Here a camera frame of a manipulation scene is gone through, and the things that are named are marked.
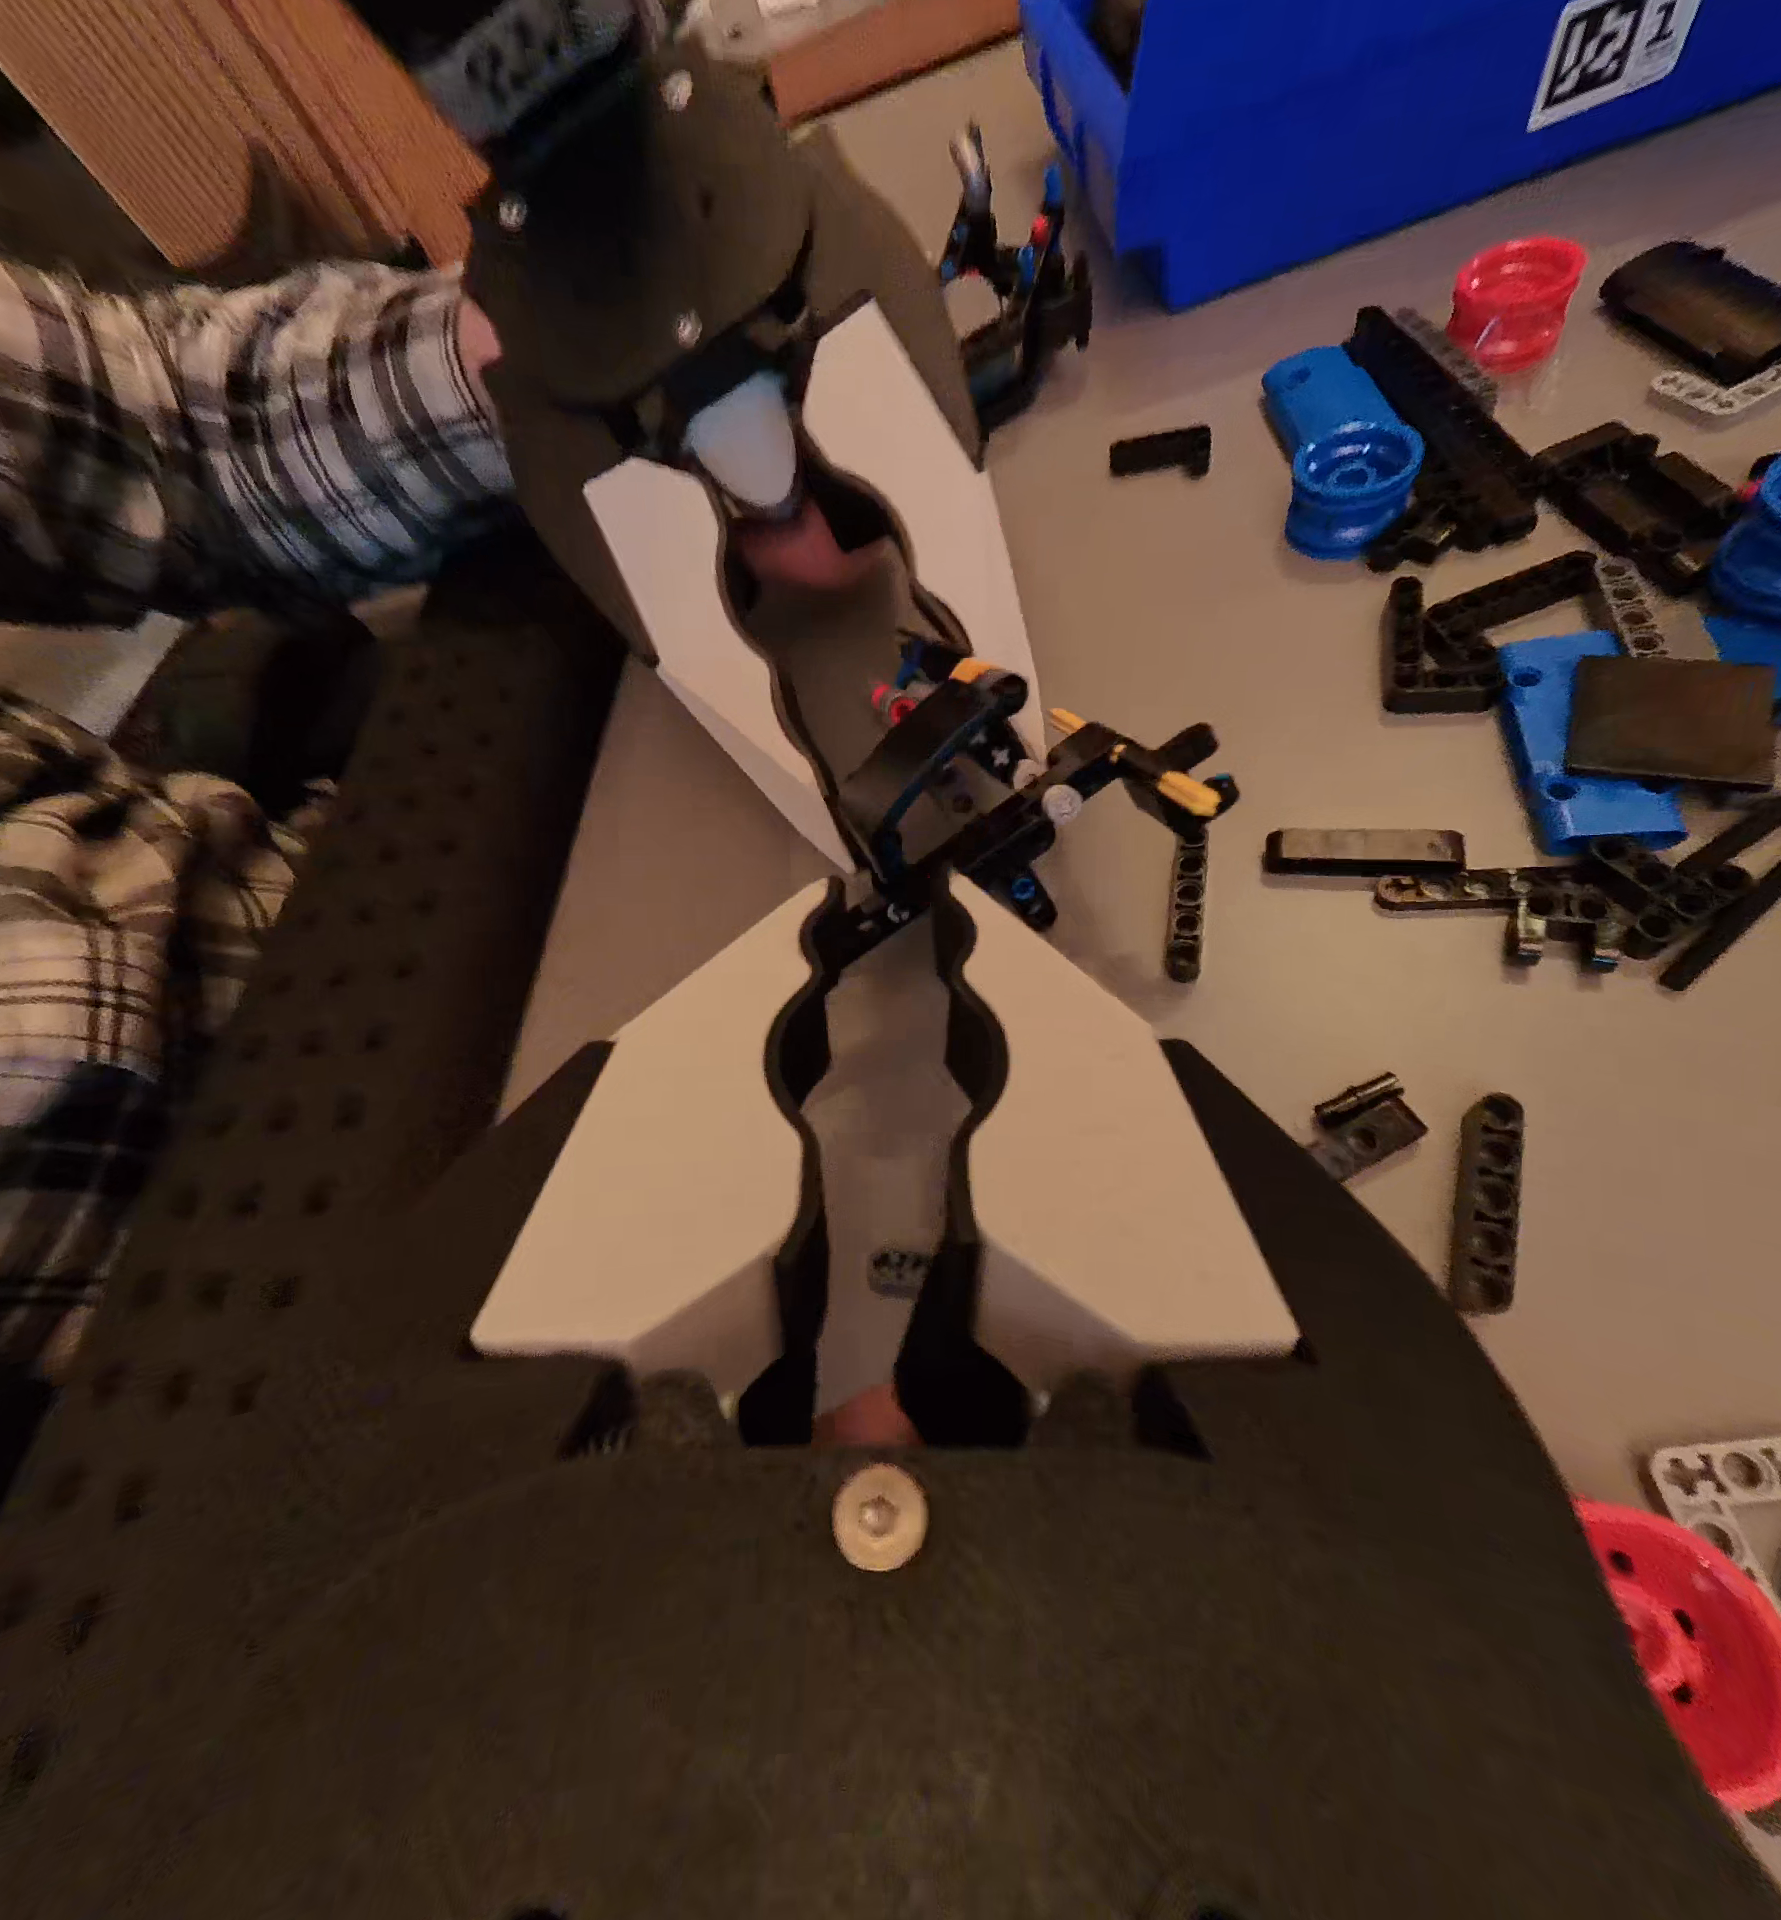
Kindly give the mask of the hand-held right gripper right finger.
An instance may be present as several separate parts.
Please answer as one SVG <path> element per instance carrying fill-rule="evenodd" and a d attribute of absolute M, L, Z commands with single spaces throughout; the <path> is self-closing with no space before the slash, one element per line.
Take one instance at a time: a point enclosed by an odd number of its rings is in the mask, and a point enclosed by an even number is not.
<path fill-rule="evenodd" d="M 943 880 L 927 920 L 964 1112 L 895 1365 L 919 1438 L 1023 1444 L 1076 1379 L 1290 1356 L 1298 1320 L 1153 1028 L 971 880 Z"/>

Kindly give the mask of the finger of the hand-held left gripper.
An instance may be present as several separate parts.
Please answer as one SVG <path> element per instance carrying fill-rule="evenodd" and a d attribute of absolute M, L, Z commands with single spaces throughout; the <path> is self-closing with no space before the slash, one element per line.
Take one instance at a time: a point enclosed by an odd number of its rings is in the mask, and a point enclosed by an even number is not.
<path fill-rule="evenodd" d="M 809 844 L 842 873 L 859 873 L 825 769 L 787 711 L 781 670 L 733 612 L 727 523 L 706 484 L 631 458 L 587 482 L 585 498 L 658 680 Z"/>
<path fill-rule="evenodd" d="M 993 484 L 879 302 L 862 302 L 818 339 L 802 424 L 823 461 L 888 510 L 907 577 L 950 613 L 961 648 L 1024 676 L 1015 727 L 1027 751 L 1042 759 L 1038 670 Z"/>

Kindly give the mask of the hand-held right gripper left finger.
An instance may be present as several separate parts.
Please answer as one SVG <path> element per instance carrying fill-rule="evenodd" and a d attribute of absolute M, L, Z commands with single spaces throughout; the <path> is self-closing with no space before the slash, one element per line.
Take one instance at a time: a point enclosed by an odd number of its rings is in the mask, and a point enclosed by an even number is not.
<path fill-rule="evenodd" d="M 471 1327 L 487 1357 L 587 1356 L 736 1400 L 782 1357 L 775 1262 L 805 1199 L 782 1022 L 823 1012 L 806 884 L 622 1026 Z"/>

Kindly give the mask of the black and orange brick assembly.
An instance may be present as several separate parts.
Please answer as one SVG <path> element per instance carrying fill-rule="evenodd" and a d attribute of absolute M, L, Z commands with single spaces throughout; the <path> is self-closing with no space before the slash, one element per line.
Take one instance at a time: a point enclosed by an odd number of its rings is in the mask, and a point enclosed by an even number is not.
<path fill-rule="evenodd" d="M 904 628 L 900 668 L 872 696 L 883 722 L 880 737 L 904 720 L 931 685 L 950 676 L 969 679 L 985 666 L 1004 668 Z M 1174 837 L 1192 822 L 1211 828 L 1240 799 L 1237 781 L 1228 774 L 1199 774 L 1220 751 L 1211 727 L 1195 724 L 1149 746 L 1127 733 L 1058 709 L 1051 731 L 1054 740 L 1047 755 L 1030 759 L 1010 789 L 983 774 L 971 757 L 961 757 L 941 771 L 904 820 L 907 868 L 897 880 L 879 882 L 871 873 L 866 855 L 835 803 L 837 820 L 860 851 L 871 884 L 865 901 L 833 908 L 816 925 L 811 938 L 816 957 L 844 971 L 876 951 L 927 913 L 949 877 L 969 880 L 1027 927 L 1047 934 L 1059 911 L 1038 864 L 1054 848 L 1058 835 L 1094 798 L 1118 788 Z"/>

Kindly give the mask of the blue plastic bin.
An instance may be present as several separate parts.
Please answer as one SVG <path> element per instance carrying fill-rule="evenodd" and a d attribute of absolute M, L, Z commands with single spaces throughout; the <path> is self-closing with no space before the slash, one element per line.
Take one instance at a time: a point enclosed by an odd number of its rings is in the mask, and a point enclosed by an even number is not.
<path fill-rule="evenodd" d="M 1047 128 L 1172 311 L 1781 85 L 1781 2 L 1023 2 Z"/>

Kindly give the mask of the person's left forearm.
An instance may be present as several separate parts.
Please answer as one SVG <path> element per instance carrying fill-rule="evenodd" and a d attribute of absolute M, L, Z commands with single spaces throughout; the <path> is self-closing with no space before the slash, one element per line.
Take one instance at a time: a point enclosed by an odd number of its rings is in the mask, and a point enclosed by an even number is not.
<path fill-rule="evenodd" d="M 456 269 L 114 293 L 0 256 L 0 621 L 427 581 L 515 498 L 493 348 Z"/>

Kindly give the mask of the grey desk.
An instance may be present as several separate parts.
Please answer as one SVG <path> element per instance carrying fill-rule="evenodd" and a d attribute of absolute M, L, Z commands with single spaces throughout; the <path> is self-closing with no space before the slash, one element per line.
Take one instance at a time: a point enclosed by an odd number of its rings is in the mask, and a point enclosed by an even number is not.
<path fill-rule="evenodd" d="M 1523 972 L 1497 918 L 1391 916 L 1344 880 L 1263 873 L 1281 826 L 1461 828 L 1529 851 L 1493 715 L 1388 715 L 1383 581 L 1282 542 L 1284 461 L 1261 375 L 1339 339 L 1357 308 L 1423 308 L 1489 237 L 1549 225 L 1593 266 L 1670 235 L 1781 272 L 1781 89 L 1587 160 L 1497 201 L 1166 320 L 1107 275 L 1074 398 L 1006 432 L 993 475 L 1047 698 L 1139 737 L 1209 720 L 1240 807 L 1213 828 L 1204 975 L 1159 960 L 1167 838 L 1098 802 L 1048 861 L 1070 955 L 1298 1139 L 1319 1094 L 1396 1068 L 1429 1139 L 1342 1193 L 1440 1275 L 1459 1118 L 1526 1103 L 1519 1303 L 1473 1339 L 1565 1491 L 1642 1500 L 1639 1454 L 1781 1432 L 1781 907 L 1702 984 L 1636 969 Z M 1206 479 L 1108 479 L 1120 430 L 1204 417 Z M 649 668 L 628 666 L 515 1048 L 505 1114 L 818 872 Z M 865 1280 L 879 1240 L 925 1238 L 945 1128 L 946 994 L 927 934 L 904 936 L 832 1002 L 832 1076 L 811 1102 L 833 1167 L 832 1389 L 888 1356 L 906 1303 Z"/>

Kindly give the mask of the person's left hand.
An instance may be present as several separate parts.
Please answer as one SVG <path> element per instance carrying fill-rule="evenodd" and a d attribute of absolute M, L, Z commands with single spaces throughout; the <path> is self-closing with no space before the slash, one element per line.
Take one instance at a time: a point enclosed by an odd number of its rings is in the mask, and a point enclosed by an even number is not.
<path fill-rule="evenodd" d="M 760 589 L 850 589 L 875 564 L 871 546 L 859 549 L 840 546 L 829 519 L 811 497 L 781 519 L 734 519 L 729 529 L 729 549 Z"/>

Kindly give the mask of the grey and black brick assembly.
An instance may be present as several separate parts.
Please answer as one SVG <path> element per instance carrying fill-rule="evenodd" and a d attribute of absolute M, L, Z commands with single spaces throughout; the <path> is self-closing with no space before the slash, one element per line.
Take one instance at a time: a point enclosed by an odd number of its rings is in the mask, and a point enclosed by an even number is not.
<path fill-rule="evenodd" d="M 966 120 L 950 139 L 958 203 L 935 261 L 941 283 L 981 280 L 998 300 L 992 320 L 958 339 L 961 368 L 981 434 L 990 439 L 1040 393 L 1047 362 L 1084 350 L 1094 324 L 1085 255 L 1066 248 L 1068 197 L 1058 161 L 1047 169 L 1040 209 L 1020 245 L 1006 244 L 993 214 L 983 129 Z"/>

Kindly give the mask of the black plate with pins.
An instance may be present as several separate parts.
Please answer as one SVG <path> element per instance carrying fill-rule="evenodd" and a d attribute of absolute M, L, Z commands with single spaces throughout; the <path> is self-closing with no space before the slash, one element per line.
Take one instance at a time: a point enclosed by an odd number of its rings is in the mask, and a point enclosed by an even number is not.
<path fill-rule="evenodd" d="M 1409 1150 L 1429 1135 L 1408 1106 L 1404 1080 L 1383 1071 L 1316 1103 L 1308 1153 L 1324 1171 L 1349 1183 Z"/>

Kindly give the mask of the brown wooden board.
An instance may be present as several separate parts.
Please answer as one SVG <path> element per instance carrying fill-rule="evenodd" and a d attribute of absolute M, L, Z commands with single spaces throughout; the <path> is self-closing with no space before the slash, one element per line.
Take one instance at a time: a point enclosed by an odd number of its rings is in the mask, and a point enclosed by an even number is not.
<path fill-rule="evenodd" d="M 767 59 L 782 120 L 805 124 L 1020 33 L 1020 2 L 876 2 L 813 27 Z"/>

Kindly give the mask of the black perforated mat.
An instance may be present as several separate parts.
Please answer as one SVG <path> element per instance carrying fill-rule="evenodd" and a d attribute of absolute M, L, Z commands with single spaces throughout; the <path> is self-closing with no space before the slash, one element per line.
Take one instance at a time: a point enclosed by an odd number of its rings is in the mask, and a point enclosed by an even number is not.
<path fill-rule="evenodd" d="M 230 1668 L 370 1536 L 531 1452 L 465 1357 L 489 1280 L 427 1187 L 487 1127 L 625 644 L 575 589 L 451 581 L 406 640 L 351 616 L 358 744 L 80 1336 L 0 1369 L 0 1696 L 90 1666 Z"/>

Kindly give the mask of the long blue curved panel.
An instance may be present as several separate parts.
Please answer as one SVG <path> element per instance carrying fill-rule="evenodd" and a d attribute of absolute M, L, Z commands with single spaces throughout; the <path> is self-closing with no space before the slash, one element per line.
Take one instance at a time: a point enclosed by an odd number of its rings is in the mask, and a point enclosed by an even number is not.
<path fill-rule="evenodd" d="M 1287 458 L 1344 429 L 1390 424 L 1396 415 L 1342 347 L 1306 348 L 1263 371 L 1263 405 Z"/>

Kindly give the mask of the black flat liftarm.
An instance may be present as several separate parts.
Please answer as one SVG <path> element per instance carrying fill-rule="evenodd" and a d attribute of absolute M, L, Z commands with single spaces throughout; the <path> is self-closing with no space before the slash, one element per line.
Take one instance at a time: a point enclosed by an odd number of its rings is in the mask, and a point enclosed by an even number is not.
<path fill-rule="evenodd" d="M 1455 828 L 1275 828 L 1263 872 L 1282 877 L 1446 877 L 1467 872 Z"/>

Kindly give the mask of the wooden pillar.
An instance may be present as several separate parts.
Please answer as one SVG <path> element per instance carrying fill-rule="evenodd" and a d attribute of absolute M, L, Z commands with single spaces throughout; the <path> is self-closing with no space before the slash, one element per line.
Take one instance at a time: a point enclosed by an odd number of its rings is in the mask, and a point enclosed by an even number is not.
<path fill-rule="evenodd" d="M 0 69 L 176 266 L 245 231 L 269 179 L 333 256 L 471 248 L 471 143 L 341 2 L 0 2 Z"/>

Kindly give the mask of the long black beam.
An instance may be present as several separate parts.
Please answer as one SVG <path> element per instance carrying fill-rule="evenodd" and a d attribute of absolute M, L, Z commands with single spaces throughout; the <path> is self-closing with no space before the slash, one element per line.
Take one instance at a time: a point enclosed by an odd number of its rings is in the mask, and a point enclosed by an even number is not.
<path fill-rule="evenodd" d="M 1347 341 L 1399 418 L 1424 439 L 1405 512 L 1364 547 L 1378 572 L 1477 554 L 1525 540 L 1540 523 L 1544 468 L 1396 315 L 1364 306 Z"/>

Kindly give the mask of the black beam with connectors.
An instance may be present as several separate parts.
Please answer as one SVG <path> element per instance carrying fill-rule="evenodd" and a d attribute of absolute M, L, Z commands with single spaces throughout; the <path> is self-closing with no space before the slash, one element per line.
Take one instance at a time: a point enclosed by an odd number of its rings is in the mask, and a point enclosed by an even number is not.
<path fill-rule="evenodd" d="M 1618 972 L 1681 948 L 1750 887 L 1736 864 L 1696 869 L 1612 837 L 1564 866 L 1383 876 L 1372 901 L 1388 914 L 1503 916 L 1503 960 L 1519 972 L 1549 946 L 1574 948 L 1587 972 Z"/>

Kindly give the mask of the red toy wheel rim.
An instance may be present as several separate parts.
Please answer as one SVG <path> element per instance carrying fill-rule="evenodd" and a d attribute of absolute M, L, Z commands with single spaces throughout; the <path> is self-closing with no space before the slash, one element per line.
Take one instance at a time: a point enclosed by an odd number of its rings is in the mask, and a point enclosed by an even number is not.
<path fill-rule="evenodd" d="M 1634 1508 L 1574 1514 L 1634 1659 L 1713 1798 L 1735 1814 L 1781 1802 L 1781 1613 L 1712 1539 Z"/>
<path fill-rule="evenodd" d="M 1587 264 L 1587 248 L 1560 235 L 1477 252 L 1455 276 L 1449 341 L 1489 373 L 1541 368 L 1560 344 Z"/>

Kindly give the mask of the blue panel with holes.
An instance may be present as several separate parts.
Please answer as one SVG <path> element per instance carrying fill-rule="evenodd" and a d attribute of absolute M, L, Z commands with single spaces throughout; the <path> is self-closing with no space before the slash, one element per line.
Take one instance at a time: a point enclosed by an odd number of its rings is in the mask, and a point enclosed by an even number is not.
<path fill-rule="evenodd" d="M 1577 666 L 1621 653 L 1618 636 L 1602 630 L 1497 645 L 1503 733 L 1529 828 L 1549 858 L 1583 858 L 1593 841 L 1604 837 L 1626 837 L 1648 851 L 1667 851 L 1687 838 L 1670 788 L 1583 776 L 1565 765 Z"/>

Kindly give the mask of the light grey L connector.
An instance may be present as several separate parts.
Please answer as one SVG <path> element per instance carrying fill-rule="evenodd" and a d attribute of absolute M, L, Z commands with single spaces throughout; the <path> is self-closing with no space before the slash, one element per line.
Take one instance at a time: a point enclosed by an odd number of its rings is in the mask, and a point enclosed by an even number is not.
<path fill-rule="evenodd" d="M 1781 1433 L 1664 1445 L 1646 1474 L 1669 1520 L 1743 1564 L 1743 1514 L 1781 1506 Z"/>

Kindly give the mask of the person's plaid shirt torso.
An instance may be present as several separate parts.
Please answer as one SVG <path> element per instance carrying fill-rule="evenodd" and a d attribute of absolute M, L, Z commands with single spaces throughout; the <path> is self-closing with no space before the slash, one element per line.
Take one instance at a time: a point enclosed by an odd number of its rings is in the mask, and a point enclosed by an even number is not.
<path fill-rule="evenodd" d="M 327 825 L 0 689 L 0 1369 L 80 1336 Z"/>

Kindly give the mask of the long black axle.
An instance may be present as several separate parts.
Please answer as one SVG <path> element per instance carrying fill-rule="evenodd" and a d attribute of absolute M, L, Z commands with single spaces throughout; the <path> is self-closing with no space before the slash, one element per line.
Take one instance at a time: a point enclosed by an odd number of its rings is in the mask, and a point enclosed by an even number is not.
<path fill-rule="evenodd" d="M 1709 880 L 1739 864 L 1743 851 L 1752 851 L 1767 832 L 1749 838 L 1743 828 L 1718 835 L 1691 851 L 1677 868 L 1677 880 Z M 1720 890 L 1715 913 L 1690 940 L 1690 946 L 1657 975 L 1657 984 L 1669 993 L 1685 993 L 1697 984 L 1723 955 L 1749 938 L 1781 904 L 1781 855 L 1765 876 L 1744 873 L 1740 887 Z"/>
<path fill-rule="evenodd" d="M 1781 792 L 1763 798 L 1735 822 L 1720 828 L 1709 841 L 1690 851 L 1675 868 L 1677 876 L 1691 880 L 1718 872 L 1781 828 Z"/>

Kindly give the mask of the black square tile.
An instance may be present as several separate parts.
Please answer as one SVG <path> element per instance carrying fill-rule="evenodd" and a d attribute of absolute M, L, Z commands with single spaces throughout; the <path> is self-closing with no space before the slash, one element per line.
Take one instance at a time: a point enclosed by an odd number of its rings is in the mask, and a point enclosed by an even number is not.
<path fill-rule="evenodd" d="M 1775 759 L 1769 666 L 1591 657 L 1574 668 L 1567 771 L 1765 794 L 1775 785 Z"/>

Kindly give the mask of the small light grey beam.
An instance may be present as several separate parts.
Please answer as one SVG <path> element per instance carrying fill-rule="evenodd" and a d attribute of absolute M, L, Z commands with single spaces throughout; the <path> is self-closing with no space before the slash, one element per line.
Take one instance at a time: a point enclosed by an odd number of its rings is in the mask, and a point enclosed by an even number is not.
<path fill-rule="evenodd" d="M 1757 371 L 1733 385 L 1723 385 L 1697 371 L 1661 371 L 1648 393 L 1678 412 L 1705 421 L 1735 421 L 1781 395 L 1781 362 Z"/>

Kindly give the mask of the black rounded panel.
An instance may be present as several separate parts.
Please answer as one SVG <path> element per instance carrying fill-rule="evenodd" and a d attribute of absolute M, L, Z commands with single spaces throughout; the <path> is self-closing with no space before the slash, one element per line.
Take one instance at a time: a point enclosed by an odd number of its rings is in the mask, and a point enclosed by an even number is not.
<path fill-rule="evenodd" d="M 1781 280 L 1721 248 L 1672 240 L 1599 283 L 1604 311 L 1687 370 L 1736 388 L 1781 364 Z"/>

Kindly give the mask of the black angular beam frame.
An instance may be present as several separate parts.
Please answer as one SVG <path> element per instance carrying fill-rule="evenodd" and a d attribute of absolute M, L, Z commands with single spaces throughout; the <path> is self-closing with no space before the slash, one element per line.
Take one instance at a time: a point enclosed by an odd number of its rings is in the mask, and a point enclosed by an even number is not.
<path fill-rule="evenodd" d="M 1574 549 L 1435 604 L 1420 579 L 1394 579 L 1383 609 L 1383 709 L 1397 715 L 1497 707 L 1513 682 L 1497 633 L 1581 602 L 1606 620 L 1613 651 L 1669 659 L 1670 642 L 1643 574 L 1628 559 Z"/>

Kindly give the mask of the black rectangular frame piece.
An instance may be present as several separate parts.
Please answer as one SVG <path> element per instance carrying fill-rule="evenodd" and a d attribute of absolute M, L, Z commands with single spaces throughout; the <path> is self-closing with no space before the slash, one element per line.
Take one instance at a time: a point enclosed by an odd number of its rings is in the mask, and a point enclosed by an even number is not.
<path fill-rule="evenodd" d="M 1534 459 L 1555 510 L 1672 598 L 1708 586 L 1718 547 L 1743 512 L 1739 491 L 1618 421 Z"/>

